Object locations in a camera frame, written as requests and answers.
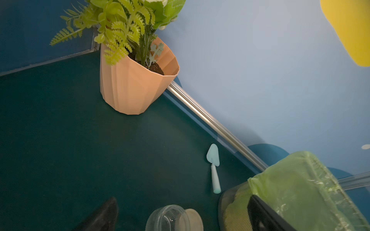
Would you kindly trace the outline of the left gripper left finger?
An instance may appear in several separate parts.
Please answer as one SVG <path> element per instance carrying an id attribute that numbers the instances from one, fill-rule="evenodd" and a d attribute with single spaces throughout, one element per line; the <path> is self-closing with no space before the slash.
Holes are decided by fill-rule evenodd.
<path id="1" fill-rule="evenodd" d="M 111 197 L 72 230 L 114 231 L 118 215 L 119 207 L 117 200 L 115 197 Z"/>

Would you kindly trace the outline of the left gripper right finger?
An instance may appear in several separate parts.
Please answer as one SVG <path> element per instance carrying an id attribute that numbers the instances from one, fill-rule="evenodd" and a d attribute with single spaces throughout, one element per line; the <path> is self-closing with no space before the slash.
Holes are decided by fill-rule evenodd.
<path id="1" fill-rule="evenodd" d="M 257 195 L 249 200 L 248 215 L 253 231 L 296 231 Z"/>

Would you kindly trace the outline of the beige lid oatmeal jar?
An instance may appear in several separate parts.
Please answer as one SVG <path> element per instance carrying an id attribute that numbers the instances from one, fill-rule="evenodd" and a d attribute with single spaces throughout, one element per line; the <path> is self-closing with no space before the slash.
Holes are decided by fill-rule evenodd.
<path id="1" fill-rule="evenodd" d="M 145 231 L 190 231 L 190 219 L 186 211 L 178 205 L 168 205 L 156 209 L 149 216 Z"/>

